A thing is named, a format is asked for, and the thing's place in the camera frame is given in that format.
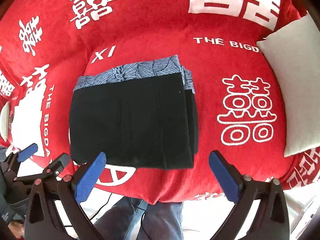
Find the cream bed sheet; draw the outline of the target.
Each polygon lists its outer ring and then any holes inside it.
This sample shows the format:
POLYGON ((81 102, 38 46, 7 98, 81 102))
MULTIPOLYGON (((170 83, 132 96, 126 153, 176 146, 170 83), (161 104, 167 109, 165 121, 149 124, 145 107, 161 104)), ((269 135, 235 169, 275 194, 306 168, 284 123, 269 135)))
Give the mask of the cream bed sheet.
POLYGON ((1 118, 1 139, 3 139, 3 141, 5 143, 11 142, 9 117, 10 117, 10 106, 9 106, 9 102, 7 101, 1 109, 1 116, 0 116, 0 118, 1 118))

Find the black pants with patterned waistband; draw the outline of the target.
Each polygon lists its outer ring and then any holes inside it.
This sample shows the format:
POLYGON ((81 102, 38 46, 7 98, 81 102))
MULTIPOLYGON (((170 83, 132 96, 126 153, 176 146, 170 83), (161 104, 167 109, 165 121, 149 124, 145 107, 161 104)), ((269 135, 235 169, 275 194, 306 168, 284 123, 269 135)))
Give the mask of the black pants with patterned waistband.
POLYGON ((111 165, 192 168, 199 150, 195 89, 178 56, 78 78, 69 112, 71 158, 111 165))

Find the person's jeans legs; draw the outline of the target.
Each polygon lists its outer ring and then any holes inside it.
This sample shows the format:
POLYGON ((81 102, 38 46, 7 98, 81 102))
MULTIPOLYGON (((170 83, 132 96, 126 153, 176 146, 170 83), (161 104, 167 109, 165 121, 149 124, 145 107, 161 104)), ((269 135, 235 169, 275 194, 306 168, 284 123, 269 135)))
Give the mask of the person's jeans legs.
POLYGON ((103 239, 130 239, 140 222, 137 239, 183 239, 183 203, 149 204, 123 197, 106 211, 94 226, 103 239))

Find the cream pillow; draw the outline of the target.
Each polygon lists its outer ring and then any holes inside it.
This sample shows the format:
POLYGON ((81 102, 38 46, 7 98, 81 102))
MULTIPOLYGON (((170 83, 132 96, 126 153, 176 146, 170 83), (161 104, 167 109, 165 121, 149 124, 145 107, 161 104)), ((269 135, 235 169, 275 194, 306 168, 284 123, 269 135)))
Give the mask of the cream pillow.
POLYGON ((319 146, 319 29, 306 14, 257 42, 285 104, 289 157, 319 146))

